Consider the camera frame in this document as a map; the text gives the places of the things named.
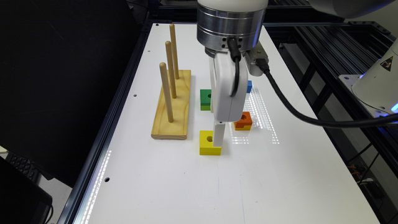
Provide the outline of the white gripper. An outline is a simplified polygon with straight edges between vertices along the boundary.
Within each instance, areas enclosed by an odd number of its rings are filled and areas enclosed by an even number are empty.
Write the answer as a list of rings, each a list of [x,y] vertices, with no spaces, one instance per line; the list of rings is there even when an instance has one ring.
[[[221,147],[223,144],[225,122],[239,121],[243,114],[248,86],[248,70],[244,59],[241,59],[238,65],[238,89],[236,94],[231,96],[235,87],[236,64],[232,61],[230,52],[217,52],[215,58],[209,58],[210,111],[214,112],[217,120],[213,128],[214,147]]]

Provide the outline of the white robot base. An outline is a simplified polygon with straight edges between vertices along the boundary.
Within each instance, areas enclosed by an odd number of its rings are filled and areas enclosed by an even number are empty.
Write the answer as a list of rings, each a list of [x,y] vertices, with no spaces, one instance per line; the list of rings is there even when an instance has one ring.
[[[397,113],[397,42],[362,75],[340,75],[340,81],[375,118]]]

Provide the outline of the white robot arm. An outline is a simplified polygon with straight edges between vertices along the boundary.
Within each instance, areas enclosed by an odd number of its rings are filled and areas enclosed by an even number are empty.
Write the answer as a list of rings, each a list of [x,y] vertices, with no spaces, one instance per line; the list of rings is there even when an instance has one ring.
[[[326,128],[367,128],[397,124],[397,115],[357,121],[322,121],[298,112],[273,79],[267,58],[254,57],[267,1],[199,1],[197,39],[210,56],[213,145],[223,144],[225,124],[243,115],[248,76],[265,75],[282,104],[299,120]]]

